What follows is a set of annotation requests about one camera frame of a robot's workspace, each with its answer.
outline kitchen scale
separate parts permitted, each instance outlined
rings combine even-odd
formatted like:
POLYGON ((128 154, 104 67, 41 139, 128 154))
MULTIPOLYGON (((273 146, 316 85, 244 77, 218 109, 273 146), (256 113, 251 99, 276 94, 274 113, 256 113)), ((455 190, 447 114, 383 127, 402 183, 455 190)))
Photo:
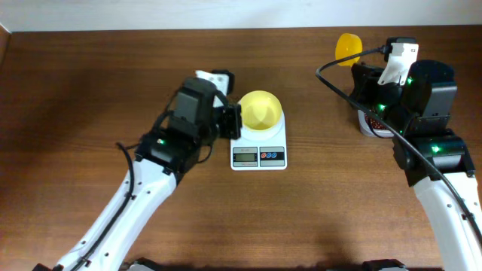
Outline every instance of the kitchen scale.
MULTIPOLYGON (((196 76, 211 81, 227 95, 230 78, 223 74, 196 71, 196 76)), ((285 115, 279 100, 263 90, 252 91, 239 101, 243 127, 241 137, 231 140, 230 164, 233 170, 286 169, 285 115)), ((222 106, 215 98, 213 106, 222 106)))

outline yellow object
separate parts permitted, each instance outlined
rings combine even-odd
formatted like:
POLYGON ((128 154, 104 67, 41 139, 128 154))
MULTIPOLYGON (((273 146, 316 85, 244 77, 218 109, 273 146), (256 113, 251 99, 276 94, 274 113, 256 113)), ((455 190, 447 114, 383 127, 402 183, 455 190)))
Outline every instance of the yellow object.
MULTIPOLYGON (((336 60, 342 59, 347 56, 352 56, 357 53, 361 53, 363 50, 362 40, 360 37, 354 34, 345 33, 340 36, 337 43, 337 49, 334 52, 334 57, 336 60)), ((355 59, 347 60, 338 65, 353 66, 360 60, 360 57, 355 59)))
POLYGON ((267 91, 251 91, 244 95, 239 103, 243 126, 248 129, 266 130, 275 126, 281 118, 281 103, 267 91))

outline green led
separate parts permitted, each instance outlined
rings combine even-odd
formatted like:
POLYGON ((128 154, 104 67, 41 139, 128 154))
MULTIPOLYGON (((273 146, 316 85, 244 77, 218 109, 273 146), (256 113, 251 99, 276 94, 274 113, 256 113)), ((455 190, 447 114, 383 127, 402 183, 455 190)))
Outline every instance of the green led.
POLYGON ((434 153, 437 153, 437 152, 439 152, 439 151, 442 151, 442 149, 439 148, 438 146, 432 146, 432 151, 433 151, 434 153))

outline white wall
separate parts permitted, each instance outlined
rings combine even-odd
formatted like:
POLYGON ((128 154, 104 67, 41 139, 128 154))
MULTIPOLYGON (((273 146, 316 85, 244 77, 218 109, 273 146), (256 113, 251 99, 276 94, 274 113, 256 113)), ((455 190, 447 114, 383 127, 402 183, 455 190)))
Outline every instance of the white wall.
POLYGON ((482 24, 481 0, 0 0, 11 32, 482 24))

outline brown wooden surface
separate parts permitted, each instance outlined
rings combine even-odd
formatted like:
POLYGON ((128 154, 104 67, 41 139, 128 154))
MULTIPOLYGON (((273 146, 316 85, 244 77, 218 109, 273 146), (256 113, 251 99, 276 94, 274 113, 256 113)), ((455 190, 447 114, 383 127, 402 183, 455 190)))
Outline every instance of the brown wooden surface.
POLYGON ((2 67, 5 51, 7 50, 8 38, 10 38, 10 33, 0 26, 0 68, 2 67))
MULTIPOLYGON (((0 73, 0 269, 53 266, 97 218, 136 142, 195 69, 236 74, 234 99, 282 103, 288 168, 234 172, 229 143, 186 175, 127 260, 196 266, 311 266, 397 258, 440 266, 422 206, 390 140, 358 131, 355 112, 315 78, 339 35, 365 48, 415 36, 419 59, 456 70, 450 126, 482 168, 482 26, 15 33, 0 73)), ((382 56, 365 57, 383 65, 382 56)), ((347 68, 326 75, 349 92, 347 68)))

